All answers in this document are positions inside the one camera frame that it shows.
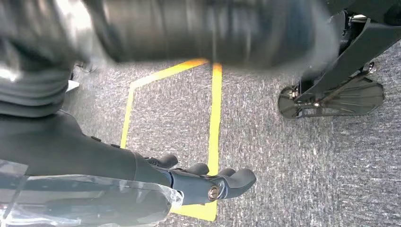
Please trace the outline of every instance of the black metal bracket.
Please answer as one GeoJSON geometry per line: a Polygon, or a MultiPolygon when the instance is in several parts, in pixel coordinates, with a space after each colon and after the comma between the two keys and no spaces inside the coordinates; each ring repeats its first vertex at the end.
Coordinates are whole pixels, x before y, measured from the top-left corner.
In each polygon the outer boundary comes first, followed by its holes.
{"type": "MultiPolygon", "coordinates": [[[[287,118],[327,115],[367,114],[384,101],[383,86],[370,79],[372,69],[362,70],[367,62],[377,57],[401,39],[401,24],[386,24],[389,11],[401,6],[394,0],[339,1],[349,17],[353,32],[348,44],[340,49],[338,58],[324,71],[309,71],[294,86],[283,89],[279,97],[279,111],[287,118]]],[[[331,4],[331,10],[340,9],[331,4]]]]}

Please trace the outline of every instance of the yellow line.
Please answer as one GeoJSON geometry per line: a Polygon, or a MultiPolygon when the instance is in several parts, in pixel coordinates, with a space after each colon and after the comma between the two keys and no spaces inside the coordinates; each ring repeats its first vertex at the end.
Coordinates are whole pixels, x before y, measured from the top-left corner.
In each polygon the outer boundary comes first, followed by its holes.
{"type": "MultiPolygon", "coordinates": [[[[218,137],[220,128],[222,79],[221,65],[214,64],[212,78],[212,106],[209,126],[209,175],[217,175],[218,173],[218,137]]],[[[214,221],[217,215],[217,201],[206,203],[205,205],[182,206],[181,209],[172,210],[172,212],[207,221],[214,221]]]]}
{"type": "Polygon", "coordinates": [[[166,77],[170,77],[179,72],[203,65],[205,63],[207,63],[207,61],[203,60],[203,59],[195,59],[195,60],[186,61],[181,64],[170,67],[168,69],[153,73],[147,77],[140,78],[133,82],[133,86],[134,86],[134,88],[138,88],[138,87],[150,84],[152,82],[155,82],[157,80],[164,79],[166,77]]]}
{"type": "Polygon", "coordinates": [[[124,124],[122,125],[122,136],[120,147],[125,149],[125,145],[127,144],[128,137],[128,128],[130,126],[130,118],[131,118],[131,110],[132,104],[134,102],[134,86],[133,83],[130,83],[130,91],[128,92],[128,100],[127,106],[125,107],[125,116],[124,116],[124,124]]]}
{"type": "MultiPolygon", "coordinates": [[[[121,148],[125,148],[127,142],[135,89],[205,63],[205,60],[186,61],[130,83],[127,106],[125,109],[124,124],[122,128],[121,148]]],[[[209,126],[209,175],[216,175],[218,173],[218,137],[221,112],[221,86],[222,67],[220,64],[214,64],[212,78],[212,105],[209,126]]],[[[205,205],[182,206],[178,210],[172,209],[171,211],[177,214],[182,214],[194,218],[214,221],[217,215],[217,202],[215,201],[212,203],[207,203],[205,205]]]]}
{"type": "Polygon", "coordinates": [[[132,111],[132,103],[134,101],[134,90],[136,88],[150,84],[150,83],[155,82],[160,79],[164,79],[166,77],[172,76],[179,72],[203,65],[205,63],[207,63],[207,61],[203,60],[203,59],[195,59],[195,60],[186,61],[181,64],[170,67],[168,69],[165,69],[165,70],[153,73],[149,76],[140,78],[140,79],[130,83],[130,91],[128,93],[127,106],[125,107],[124,123],[122,125],[122,135],[121,135],[120,147],[125,148],[125,145],[127,143],[128,128],[130,126],[130,118],[131,118],[131,111],[132,111]]]}
{"type": "Polygon", "coordinates": [[[217,175],[218,173],[218,137],[220,130],[222,81],[222,67],[220,64],[214,64],[212,79],[212,108],[209,127],[209,175],[217,175]]]}

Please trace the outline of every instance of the gray carpet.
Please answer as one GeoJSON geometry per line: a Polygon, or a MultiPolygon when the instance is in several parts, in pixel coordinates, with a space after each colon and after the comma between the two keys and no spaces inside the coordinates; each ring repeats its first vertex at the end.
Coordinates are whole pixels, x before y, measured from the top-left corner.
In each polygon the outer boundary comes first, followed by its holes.
{"type": "MultiPolygon", "coordinates": [[[[367,116],[282,118],[276,103],[293,77],[223,70],[220,168],[253,169],[245,195],[218,203],[216,222],[171,214],[159,226],[401,226],[401,46],[377,58],[384,105],[367,116]]],[[[177,62],[76,71],[65,109],[84,132],[120,143],[128,84],[177,62]]],[[[127,148],[207,161],[211,70],[204,65],[137,90],[127,148]]]]}

